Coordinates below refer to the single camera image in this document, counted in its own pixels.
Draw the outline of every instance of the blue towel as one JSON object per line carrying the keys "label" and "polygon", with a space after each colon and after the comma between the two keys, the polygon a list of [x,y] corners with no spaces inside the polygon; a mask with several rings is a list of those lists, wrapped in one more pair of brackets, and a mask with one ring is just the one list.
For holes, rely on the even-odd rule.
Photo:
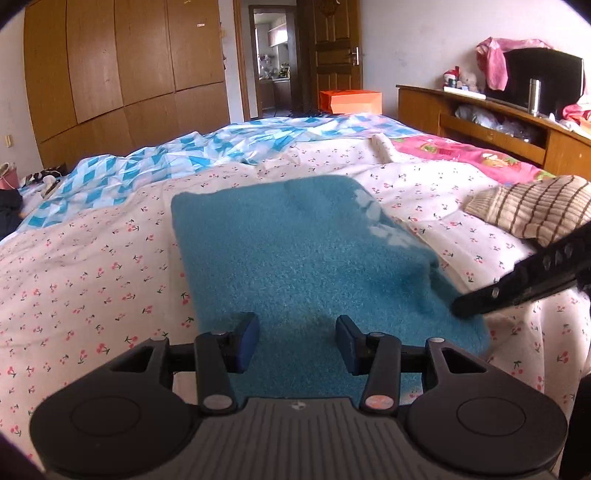
{"label": "blue towel", "polygon": [[[365,377],[346,371],[335,320],[407,345],[440,336],[471,352],[488,338],[482,318],[449,312],[458,292],[437,255],[394,223],[356,181],[318,176],[182,193],[173,225],[200,332],[232,330],[255,312],[261,338],[248,371],[232,375],[239,396],[350,396]],[[417,377],[403,378],[408,390]]]}

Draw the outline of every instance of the pink blanket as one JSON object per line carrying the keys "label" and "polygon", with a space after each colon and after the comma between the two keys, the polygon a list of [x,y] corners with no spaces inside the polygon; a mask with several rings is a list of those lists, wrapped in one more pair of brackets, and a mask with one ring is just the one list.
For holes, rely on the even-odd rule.
{"label": "pink blanket", "polygon": [[485,150],[434,135],[392,140],[399,152],[425,160],[447,160],[474,165],[487,177],[503,184],[527,183],[552,174],[505,153]]}

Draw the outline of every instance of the bedsheet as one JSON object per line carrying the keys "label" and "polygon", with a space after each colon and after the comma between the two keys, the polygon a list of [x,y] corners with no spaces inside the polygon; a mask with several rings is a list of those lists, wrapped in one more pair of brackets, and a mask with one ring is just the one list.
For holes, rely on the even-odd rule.
{"label": "bedsheet", "polygon": [[[193,341],[199,320],[170,218],[178,192],[351,176],[439,254],[462,291],[492,282],[530,252],[459,209],[468,195],[495,181],[469,164],[395,155],[395,162],[381,163],[386,160],[370,140],[296,143],[257,166],[221,164],[153,183],[122,205],[81,211],[69,222],[9,239],[0,249],[2,432],[38,461],[28,421],[43,398],[148,337]],[[486,321],[487,360],[548,394],[570,416],[578,380],[588,370],[588,298],[567,290]],[[195,396],[193,377],[176,382],[184,398]],[[410,391],[406,398],[419,394]]]}
{"label": "bedsheet", "polygon": [[144,185],[177,179],[228,162],[257,164],[285,151],[296,141],[366,138],[382,132],[403,138],[419,132],[381,115],[321,118],[267,118],[228,125],[209,135],[194,132],[127,157],[99,155],[82,160],[17,232],[55,225],[85,209],[120,205]]}

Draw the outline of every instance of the kitchen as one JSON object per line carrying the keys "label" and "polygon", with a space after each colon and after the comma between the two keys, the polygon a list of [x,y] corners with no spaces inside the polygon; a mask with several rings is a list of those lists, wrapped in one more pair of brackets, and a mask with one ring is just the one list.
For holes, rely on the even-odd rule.
{"label": "kitchen", "polygon": [[290,38],[286,13],[253,12],[258,60],[257,104],[260,118],[290,116],[292,111]]}

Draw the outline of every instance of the wooden wardrobe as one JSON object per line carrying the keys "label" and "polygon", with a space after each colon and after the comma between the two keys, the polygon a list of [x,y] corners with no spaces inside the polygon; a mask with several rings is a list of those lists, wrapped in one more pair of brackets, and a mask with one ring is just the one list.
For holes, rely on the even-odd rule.
{"label": "wooden wardrobe", "polygon": [[24,61],[44,167],[229,123],[217,0],[38,0]]}

